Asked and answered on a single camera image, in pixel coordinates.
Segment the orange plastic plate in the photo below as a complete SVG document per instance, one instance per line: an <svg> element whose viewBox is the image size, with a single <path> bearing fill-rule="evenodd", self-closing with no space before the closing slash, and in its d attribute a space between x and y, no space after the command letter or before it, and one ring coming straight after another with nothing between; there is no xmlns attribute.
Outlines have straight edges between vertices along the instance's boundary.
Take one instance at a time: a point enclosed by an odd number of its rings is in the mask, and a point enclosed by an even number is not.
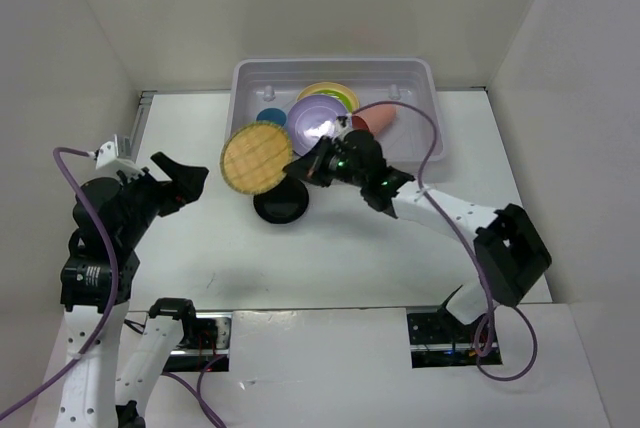
<svg viewBox="0 0 640 428"><path fill-rule="evenodd" d="M324 95L323 92L325 90L335 90L335 91L339 91L343 94L345 94L346 96L349 97L349 99L351 100L352 104L353 104L353 111L357 110L360 108L360 102L359 99L357 97L357 95L347 86L339 84L339 83L335 83L335 82L319 82L319 83L314 83L311 84L307 87L305 87L298 95L296 100L300 101L301 99L311 96L311 95Z"/></svg>

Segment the black glossy plate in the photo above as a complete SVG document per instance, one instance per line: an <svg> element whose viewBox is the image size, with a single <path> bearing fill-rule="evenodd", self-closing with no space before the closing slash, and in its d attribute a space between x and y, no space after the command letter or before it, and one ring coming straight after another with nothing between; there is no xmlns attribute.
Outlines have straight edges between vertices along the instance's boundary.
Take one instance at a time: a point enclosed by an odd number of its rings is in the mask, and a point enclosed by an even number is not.
<svg viewBox="0 0 640 428"><path fill-rule="evenodd" d="M255 195L253 207L264 221L284 225L302 217L309 206L309 192L299 180L286 177L273 189Z"/></svg>

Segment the blue plastic cup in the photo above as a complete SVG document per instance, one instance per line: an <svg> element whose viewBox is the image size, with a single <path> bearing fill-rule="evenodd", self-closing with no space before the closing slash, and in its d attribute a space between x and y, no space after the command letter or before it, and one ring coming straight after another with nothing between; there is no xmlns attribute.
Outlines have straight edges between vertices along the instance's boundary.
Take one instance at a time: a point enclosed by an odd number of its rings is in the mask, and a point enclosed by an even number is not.
<svg viewBox="0 0 640 428"><path fill-rule="evenodd" d="M284 127L287 123L287 114L279 108L269 107L261 110L257 114L256 120L260 122L269 122Z"/></svg>

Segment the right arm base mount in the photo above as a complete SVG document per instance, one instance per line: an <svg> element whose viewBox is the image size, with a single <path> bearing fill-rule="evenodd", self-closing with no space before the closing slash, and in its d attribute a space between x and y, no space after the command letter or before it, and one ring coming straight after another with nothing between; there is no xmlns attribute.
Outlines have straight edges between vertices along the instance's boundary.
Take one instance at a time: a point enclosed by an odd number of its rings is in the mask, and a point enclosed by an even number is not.
<svg viewBox="0 0 640 428"><path fill-rule="evenodd" d="M479 319L461 324L435 308L406 313L411 364L414 369L475 366L479 360L475 334Z"/></svg>

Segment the woven bamboo plate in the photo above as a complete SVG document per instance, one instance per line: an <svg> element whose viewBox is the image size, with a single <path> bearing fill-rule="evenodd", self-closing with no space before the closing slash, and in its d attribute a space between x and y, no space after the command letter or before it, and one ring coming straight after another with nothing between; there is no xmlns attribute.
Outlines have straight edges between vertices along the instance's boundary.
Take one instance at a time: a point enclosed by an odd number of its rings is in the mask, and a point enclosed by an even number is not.
<svg viewBox="0 0 640 428"><path fill-rule="evenodd" d="M237 130L224 144L220 172L235 192L259 195L283 181L283 169L293 156L292 141L281 126L253 122Z"/></svg>

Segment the purple plastic plate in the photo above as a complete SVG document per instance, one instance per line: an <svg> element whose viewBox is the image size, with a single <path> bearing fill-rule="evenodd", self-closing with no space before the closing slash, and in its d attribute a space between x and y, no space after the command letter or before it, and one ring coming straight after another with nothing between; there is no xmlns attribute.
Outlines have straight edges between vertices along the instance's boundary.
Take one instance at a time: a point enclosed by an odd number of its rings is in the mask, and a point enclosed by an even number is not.
<svg viewBox="0 0 640 428"><path fill-rule="evenodd" d="M285 125L296 155L304 156L323 136L334 136L334 122L348 114L337 99L314 94L297 101L287 114Z"/></svg>

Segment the green plastic plate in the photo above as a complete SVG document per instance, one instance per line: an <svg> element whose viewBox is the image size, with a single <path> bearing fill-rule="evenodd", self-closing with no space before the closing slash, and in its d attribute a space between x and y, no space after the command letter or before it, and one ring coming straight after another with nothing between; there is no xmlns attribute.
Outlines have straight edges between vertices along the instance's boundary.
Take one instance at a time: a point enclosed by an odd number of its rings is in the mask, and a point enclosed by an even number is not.
<svg viewBox="0 0 640 428"><path fill-rule="evenodd" d="M341 93L339 91L335 91L335 90L325 90L323 92L323 94L327 95L327 96L331 96L331 97L337 99L338 101L340 101L345 106L345 109L348 112L352 112L353 111L353 104L352 104L351 100L349 99L349 97L346 96L345 94L343 94L343 93Z"/></svg>

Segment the pink plastic cup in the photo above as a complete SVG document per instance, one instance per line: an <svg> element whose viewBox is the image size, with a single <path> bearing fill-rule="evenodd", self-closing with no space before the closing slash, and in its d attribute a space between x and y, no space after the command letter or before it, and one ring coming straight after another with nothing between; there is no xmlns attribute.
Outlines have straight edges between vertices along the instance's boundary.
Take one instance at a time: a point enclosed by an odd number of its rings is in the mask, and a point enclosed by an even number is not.
<svg viewBox="0 0 640 428"><path fill-rule="evenodd" d="M380 104L355 113L351 118L354 130L364 130L373 136L384 132L396 118L396 107L392 104Z"/></svg>

